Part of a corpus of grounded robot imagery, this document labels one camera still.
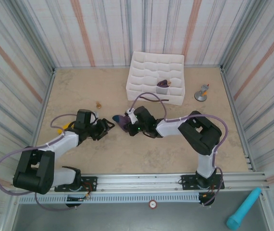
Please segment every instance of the beige floor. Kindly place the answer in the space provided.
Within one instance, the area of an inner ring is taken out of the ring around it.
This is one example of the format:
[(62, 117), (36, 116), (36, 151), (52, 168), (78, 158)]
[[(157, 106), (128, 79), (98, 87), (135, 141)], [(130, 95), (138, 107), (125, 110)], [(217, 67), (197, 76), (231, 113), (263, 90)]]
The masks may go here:
[[(49, 127), (57, 115), (77, 113), (78, 109), (98, 111), (100, 118), (112, 121), (131, 106), (125, 85), (129, 69), (66, 69), (58, 70), (43, 119), (38, 144), (57, 136)], [(186, 95), (182, 106), (166, 104), (167, 118), (177, 118), (198, 110), (222, 118), (229, 127), (226, 142), (219, 148), (216, 165), (226, 172), (247, 171), (246, 161), (218, 68), (186, 68)], [(201, 103), (194, 93), (202, 84), (209, 84), (208, 99)], [(96, 109), (96, 101), (102, 105)], [(163, 116), (159, 103), (139, 101), (156, 118)], [(59, 119), (64, 125), (74, 117)], [(213, 121), (223, 131), (224, 127)], [(195, 172), (198, 158), (182, 136), (151, 139), (142, 134), (130, 137), (118, 126), (100, 141), (86, 140), (57, 160), (57, 166), (72, 166), (82, 173), (177, 173)]]

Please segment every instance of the blue cylinder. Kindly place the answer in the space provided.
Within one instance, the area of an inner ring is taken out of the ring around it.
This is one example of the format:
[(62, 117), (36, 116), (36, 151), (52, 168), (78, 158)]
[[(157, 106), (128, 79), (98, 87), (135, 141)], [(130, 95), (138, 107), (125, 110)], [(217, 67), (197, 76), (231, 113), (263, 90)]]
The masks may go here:
[(238, 208), (238, 210), (233, 214), (231, 217), (229, 217), (227, 221), (227, 226), (231, 230), (237, 230), (244, 218), (244, 216), (248, 213), (250, 208), (253, 206), (253, 204), (256, 202), (256, 200), (259, 198), (261, 193), (260, 188), (256, 188), (252, 190), (252, 192), (249, 194), (249, 196), (246, 198), (246, 200), (242, 203), (242, 205)]

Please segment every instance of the white organizer tray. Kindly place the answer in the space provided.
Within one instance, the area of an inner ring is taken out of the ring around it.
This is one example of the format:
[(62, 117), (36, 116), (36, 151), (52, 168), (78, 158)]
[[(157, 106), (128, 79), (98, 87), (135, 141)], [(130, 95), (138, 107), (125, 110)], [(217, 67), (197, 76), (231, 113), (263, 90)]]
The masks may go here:
[[(164, 79), (171, 81), (170, 87), (157, 87), (157, 83)], [(126, 84), (127, 98), (133, 101), (143, 92), (152, 92), (160, 99), (169, 100), (164, 103), (182, 105), (185, 96), (184, 56), (135, 51)], [(157, 100), (153, 95), (144, 97)]]

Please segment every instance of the striped wall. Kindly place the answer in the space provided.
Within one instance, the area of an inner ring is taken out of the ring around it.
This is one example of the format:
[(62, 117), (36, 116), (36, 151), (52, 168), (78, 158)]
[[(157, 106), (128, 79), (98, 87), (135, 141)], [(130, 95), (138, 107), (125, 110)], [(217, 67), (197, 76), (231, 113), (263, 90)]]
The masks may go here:
[(265, 171), (274, 193), (274, 1), (266, 1), (226, 66), (255, 167)]
[(254, 0), (17, 0), (57, 67), (129, 65), (133, 51), (215, 65)]
[[(0, 158), (30, 144), (51, 73), (5, 2), (0, 0)], [(11, 186), (17, 159), (1, 164), (3, 186)], [(7, 200), (0, 191), (0, 225)]]

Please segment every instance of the gray floor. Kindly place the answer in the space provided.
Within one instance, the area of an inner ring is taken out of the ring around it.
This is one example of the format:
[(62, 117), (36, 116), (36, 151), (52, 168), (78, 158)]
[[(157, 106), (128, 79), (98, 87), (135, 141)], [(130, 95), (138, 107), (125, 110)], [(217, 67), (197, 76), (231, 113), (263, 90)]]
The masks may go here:
[[(49, 212), (37, 205), (20, 205), (14, 231), (228, 231), (225, 225), (249, 192), (221, 192), (209, 207), (197, 203), (88, 204), (77, 210)], [(238, 231), (268, 231), (258, 200)]]

